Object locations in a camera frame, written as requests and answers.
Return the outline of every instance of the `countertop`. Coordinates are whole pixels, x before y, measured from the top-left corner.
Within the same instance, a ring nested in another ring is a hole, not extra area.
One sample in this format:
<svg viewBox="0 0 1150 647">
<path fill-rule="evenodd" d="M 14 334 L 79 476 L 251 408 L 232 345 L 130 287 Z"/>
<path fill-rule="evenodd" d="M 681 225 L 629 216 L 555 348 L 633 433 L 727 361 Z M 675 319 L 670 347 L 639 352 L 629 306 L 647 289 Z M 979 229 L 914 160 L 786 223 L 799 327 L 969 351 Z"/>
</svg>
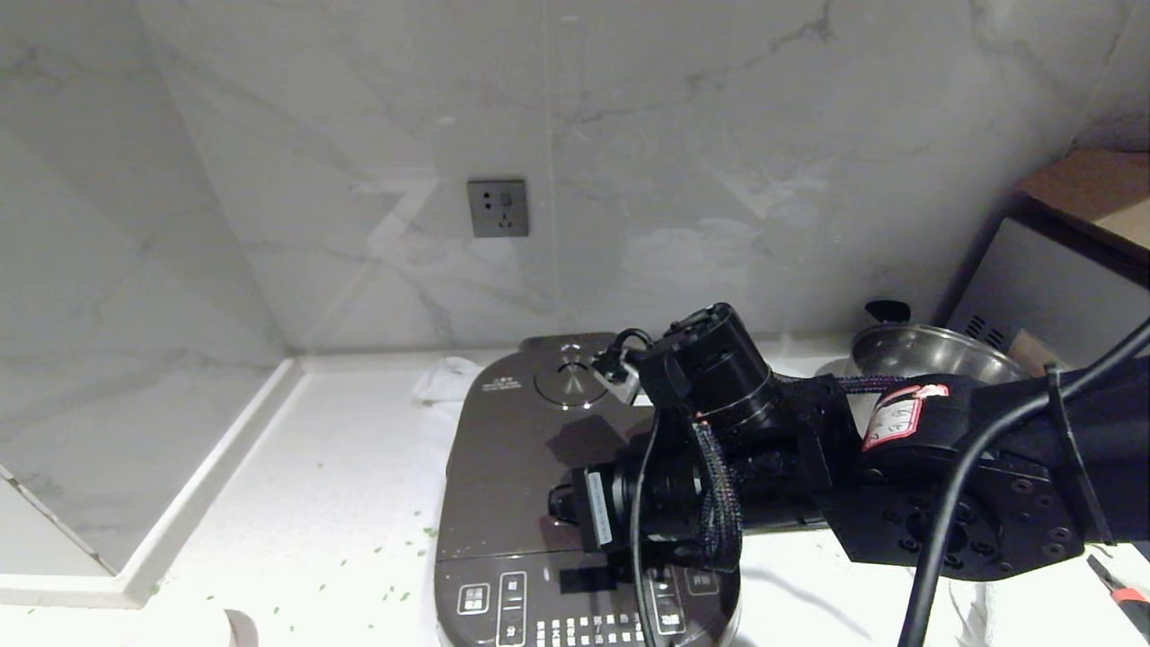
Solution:
<svg viewBox="0 0 1150 647">
<path fill-rule="evenodd" d="M 777 371 L 807 376 L 843 357 L 846 344 L 774 341 L 760 348 Z M 507 353 L 460 355 L 488 364 Z M 438 645 L 431 572 L 458 405 L 428 407 L 411 392 L 443 357 L 301 360 L 308 376 L 147 607 L 0 608 L 2 642 L 225 647 L 230 617 L 239 627 L 238 647 Z M 1080 562 L 1038 575 L 1076 583 L 1086 569 Z M 853 564 L 829 531 L 749 537 L 742 572 L 736 647 L 897 641 L 910 569 Z M 983 645 L 984 595 L 980 585 L 944 581 L 929 642 Z M 1106 616 L 1112 603 L 1104 590 L 1097 596 Z M 1125 622 L 1114 614 L 1106 622 Z"/>
</svg>

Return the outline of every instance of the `stainless steel pot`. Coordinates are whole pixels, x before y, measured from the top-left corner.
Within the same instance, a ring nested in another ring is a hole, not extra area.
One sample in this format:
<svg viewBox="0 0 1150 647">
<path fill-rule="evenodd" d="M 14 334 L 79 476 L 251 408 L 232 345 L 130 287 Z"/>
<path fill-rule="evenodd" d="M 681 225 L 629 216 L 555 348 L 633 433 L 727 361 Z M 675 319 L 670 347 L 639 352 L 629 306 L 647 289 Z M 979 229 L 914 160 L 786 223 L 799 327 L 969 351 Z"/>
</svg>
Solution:
<svg viewBox="0 0 1150 647">
<path fill-rule="evenodd" d="M 1017 362 L 965 336 L 912 323 L 880 323 L 854 336 L 851 361 L 861 376 L 966 376 L 988 385 L 1029 379 Z"/>
</svg>

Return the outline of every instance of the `electrical outlet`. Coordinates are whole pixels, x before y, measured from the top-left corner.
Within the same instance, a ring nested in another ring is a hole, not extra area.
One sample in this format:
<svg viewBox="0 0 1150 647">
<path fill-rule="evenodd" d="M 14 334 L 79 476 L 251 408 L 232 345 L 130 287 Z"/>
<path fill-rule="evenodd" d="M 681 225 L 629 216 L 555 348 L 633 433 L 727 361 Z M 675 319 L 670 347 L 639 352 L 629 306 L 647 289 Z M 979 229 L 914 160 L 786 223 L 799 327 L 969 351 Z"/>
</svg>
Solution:
<svg viewBox="0 0 1150 647">
<path fill-rule="evenodd" d="M 467 201 L 476 238 L 527 236 L 527 183 L 522 179 L 468 182 Z"/>
</svg>

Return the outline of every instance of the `sticker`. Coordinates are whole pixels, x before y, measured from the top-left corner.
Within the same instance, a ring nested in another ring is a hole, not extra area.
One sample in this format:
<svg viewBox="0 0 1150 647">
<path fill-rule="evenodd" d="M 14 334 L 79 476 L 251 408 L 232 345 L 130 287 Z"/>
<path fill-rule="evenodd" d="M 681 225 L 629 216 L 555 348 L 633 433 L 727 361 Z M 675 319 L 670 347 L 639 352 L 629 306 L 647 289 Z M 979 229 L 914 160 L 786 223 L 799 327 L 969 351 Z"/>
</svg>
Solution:
<svg viewBox="0 0 1150 647">
<path fill-rule="evenodd" d="M 945 385 L 915 385 L 891 392 L 875 406 L 862 439 L 862 452 L 887 441 L 904 439 L 919 431 L 922 401 L 950 395 Z"/>
<path fill-rule="evenodd" d="M 591 500 L 591 521 L 599 546 L 611 544 L 611 519 L 607 518 L 607 498 L 603 495 L 603 477 L 599 472 L 586 473 L 586 494 Z"/>
<path fill-rule="evenodd" d="M 494 380 L 491 380 L 490 383 L 483 385 L 483 387 L 481 388 L 483 390 L 484 393 L 488 393 L 488 392 L 505 392 L 509 390 L 518 390 L 523 385 L 520 384 L 520 382 L 516 380 L 515 378 L 496 378 Z"/>
</svg>

